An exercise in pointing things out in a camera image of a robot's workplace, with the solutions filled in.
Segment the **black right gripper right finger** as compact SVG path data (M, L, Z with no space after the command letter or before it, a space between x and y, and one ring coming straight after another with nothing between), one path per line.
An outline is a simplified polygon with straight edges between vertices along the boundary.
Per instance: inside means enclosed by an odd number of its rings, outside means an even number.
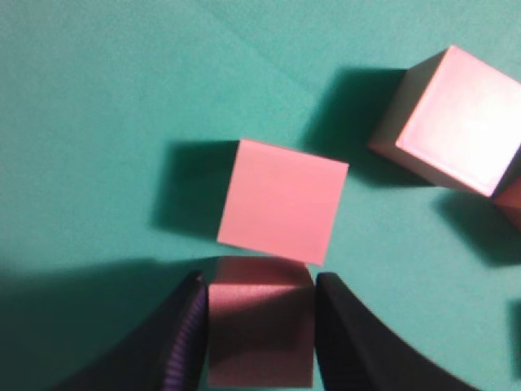
M335 273L317 275L315 349L326 390L473 390L382 323Z

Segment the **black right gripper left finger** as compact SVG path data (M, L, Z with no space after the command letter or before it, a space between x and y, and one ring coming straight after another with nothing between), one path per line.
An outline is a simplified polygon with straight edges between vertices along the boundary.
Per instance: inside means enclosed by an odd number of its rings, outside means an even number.
M208 285L191 271L111 351L55 390L197 390L208 344Z

